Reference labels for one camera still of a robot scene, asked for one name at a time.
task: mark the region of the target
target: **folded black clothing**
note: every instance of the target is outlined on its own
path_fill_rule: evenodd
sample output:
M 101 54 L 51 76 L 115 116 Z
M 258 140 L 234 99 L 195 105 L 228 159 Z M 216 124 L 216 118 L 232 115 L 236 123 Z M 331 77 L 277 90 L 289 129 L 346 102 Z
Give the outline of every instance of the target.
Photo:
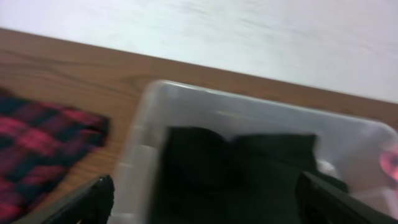
M 149 223 L 300 223 L 294 193 L 303 171 L 347 191 L 317 171 L 316 139 L 257 134 L 228 143 L 207 129 L 170 128 Z

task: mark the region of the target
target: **red and black plaid fabric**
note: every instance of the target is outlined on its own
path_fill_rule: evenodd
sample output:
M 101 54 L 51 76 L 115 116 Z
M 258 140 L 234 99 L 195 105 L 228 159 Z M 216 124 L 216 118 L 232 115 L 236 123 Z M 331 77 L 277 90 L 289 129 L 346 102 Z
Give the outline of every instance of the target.
M 104 117 L 0 96 L 0 223 L 37 205 L 76 161 L 104 144 L 108 129 Z

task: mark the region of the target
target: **plastic container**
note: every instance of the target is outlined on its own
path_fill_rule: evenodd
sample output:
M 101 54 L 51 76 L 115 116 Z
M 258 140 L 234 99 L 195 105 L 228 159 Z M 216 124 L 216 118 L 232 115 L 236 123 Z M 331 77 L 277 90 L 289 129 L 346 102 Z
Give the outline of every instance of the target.
M 398 218 L 395 194 L 386 194 L 392 183 L 379 165 L 380 152 L 398 143 L 397 133 L 388 125 L 157 81 L 144 94 L 119 163 L 115 176 L 116 201 L 109 223 L 145 223 L 158 158 L 169 126 L 208 128 L 226 139 L 254 133 L 315 133 L 318 168 L 345 181 L 359 200 Z

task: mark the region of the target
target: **white background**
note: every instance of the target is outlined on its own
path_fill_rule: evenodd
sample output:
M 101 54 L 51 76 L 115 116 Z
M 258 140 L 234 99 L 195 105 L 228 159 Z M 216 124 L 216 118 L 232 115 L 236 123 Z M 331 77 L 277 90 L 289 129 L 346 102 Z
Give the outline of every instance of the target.
M 396 0 L 0 0 L 0 27 L 398 103 Z

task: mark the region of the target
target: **checkered fabric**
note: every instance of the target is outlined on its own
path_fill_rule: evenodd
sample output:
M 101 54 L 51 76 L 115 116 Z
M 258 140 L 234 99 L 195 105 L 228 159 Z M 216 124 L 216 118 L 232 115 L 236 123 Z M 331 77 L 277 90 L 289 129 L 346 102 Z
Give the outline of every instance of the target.
M 0 96 L 0 224 L 37 205 L 76 161 L 104 144 L 108 129 L 101 116 Z

